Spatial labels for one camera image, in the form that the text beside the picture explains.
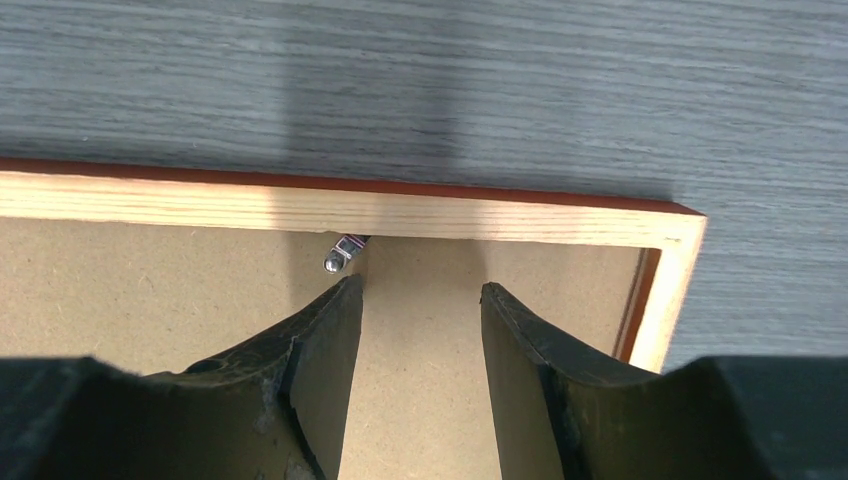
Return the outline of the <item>orange wooden picture frame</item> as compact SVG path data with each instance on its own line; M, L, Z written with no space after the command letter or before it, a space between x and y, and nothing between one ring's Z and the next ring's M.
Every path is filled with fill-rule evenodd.
M664 363L707 217L656 200L43 159L1 162L11 218L619 246L648 251L617 356Z

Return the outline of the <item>brown cardboard backing board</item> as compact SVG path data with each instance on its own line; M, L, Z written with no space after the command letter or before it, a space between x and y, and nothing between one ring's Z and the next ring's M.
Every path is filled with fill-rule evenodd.
M334 234L5 219L1 352L94 355L180 371L297 312L336 282ZM642 254L631 247L377 237L365 281L344 479L500 475L479 297L504 285L605 353Z

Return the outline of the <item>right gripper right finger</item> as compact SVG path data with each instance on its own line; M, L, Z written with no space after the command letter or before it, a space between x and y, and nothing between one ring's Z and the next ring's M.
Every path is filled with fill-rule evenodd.
M707 356L666 374L620 362L502 285L480 297L506 479L843 479L843 357Z

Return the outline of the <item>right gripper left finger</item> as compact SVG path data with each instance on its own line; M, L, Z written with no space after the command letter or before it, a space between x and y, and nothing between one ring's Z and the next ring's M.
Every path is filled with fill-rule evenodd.
M334 479L363 313L341 279L294 315L186 370L93 357L1 362L5 479Z

